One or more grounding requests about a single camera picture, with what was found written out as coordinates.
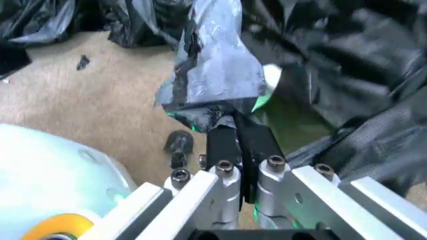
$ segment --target plastic debris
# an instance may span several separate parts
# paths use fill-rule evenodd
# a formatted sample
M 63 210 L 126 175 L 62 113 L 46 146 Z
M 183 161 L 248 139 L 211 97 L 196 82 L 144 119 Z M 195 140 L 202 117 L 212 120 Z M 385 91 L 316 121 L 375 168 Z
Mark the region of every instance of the plastic debris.
M 77 71 L 83 70 L 91 62 L 86 55 L 81 55 L 80 61 L 77 64 Z
M 173 169 L 186 167 L 189 156 L 193 153 L 193 136 L 183 130 L 170 133 L 163 150 L 170 154 L 170 167 Z
M 175 70 L 155 103 L 198 132 L 233 111 L 250 114 L 266 82 L 261 64 L 240 40 L 241 23 L 239 0 L 195 1 Z

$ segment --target black debris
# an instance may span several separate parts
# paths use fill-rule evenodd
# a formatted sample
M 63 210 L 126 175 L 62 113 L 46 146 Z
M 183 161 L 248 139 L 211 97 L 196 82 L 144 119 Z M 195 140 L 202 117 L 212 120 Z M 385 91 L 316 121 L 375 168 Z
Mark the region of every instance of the black debris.
M 187 131 L 177 130 L 169 134 L 163 150 L 170 154 L 173 169 L 187 166 L 188 157 L 193 153 L 194 139 Z
M 86 55 L 81 55 L 80 62 L 77 64 L 77 71 L 83 70 L 91 62 Z

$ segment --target trash bag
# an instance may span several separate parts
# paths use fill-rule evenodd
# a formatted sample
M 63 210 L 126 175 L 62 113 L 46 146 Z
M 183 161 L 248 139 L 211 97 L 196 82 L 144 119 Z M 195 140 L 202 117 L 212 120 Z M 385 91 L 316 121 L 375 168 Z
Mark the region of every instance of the trash bag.
M 0 40 L 14 47 L 51 44 L 77 31 L 102 29 L 93 0 L 0 0 Z
M 261 64 L 240 40 L 241 23 L 238 0 L 195 1 L 174 72 L 155 104 L 199 132 L 233 111 L 250 114 L 266 83 Z
M 0 44 L 0 80 L 31 63 L 31 59 L 24 49 L 16 49 Z
M 427 181 L 427 86 L 363 122 L 286 156 L 295 168 L 323 163 L 343 183 L 370 176 L 404 196 Z
M 261 64 L 282 67 L 278 95 L 340 128 L 425 84 L 424 9 L 397 0 L 247 0 L 242 41 Z
M 0 0 L 0 40 L 51 44 L 81 31 L 109 30 L 125 48 L 177 47 L 192 0 Z
M 125 47 L 178 47 L 193 0 L 99 0 L 112 22 L 108 37 Z

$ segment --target hex socket screw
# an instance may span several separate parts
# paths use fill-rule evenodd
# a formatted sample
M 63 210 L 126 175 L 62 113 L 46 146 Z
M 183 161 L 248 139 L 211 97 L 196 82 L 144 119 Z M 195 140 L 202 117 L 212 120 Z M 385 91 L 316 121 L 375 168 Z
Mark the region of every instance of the hex socket screw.
M 267 165 L 273 172 L 279 173 L 285 170 L 286 161 L 282 156 L 271 155 L 267 158 Z
M 228 178 L 233 175 L 233 168 L 229 160 L 220 160 L 215 166 L 215 172 L 220 177 Z
M 170 174 L 172 186 L 176 189 L 182 189 L 190 181 L 190 178 L 191 175 L 185 168 L 177 168 Z
M 314 165 L 314 169 L 330 182 L 332 182 L 332 180 L 334 179 L 335 172 L 329 165 L 324 163 L 318 163 Z

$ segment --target white plastic part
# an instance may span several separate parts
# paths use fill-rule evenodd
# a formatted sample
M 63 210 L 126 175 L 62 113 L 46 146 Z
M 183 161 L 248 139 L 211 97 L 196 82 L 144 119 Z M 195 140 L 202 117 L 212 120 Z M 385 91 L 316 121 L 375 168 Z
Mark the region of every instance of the white plastic part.
M 136 189 L 126 169 L 85 145 L 0 124 L 0 235 L 19 239 L 52 216 L 105 216 Z

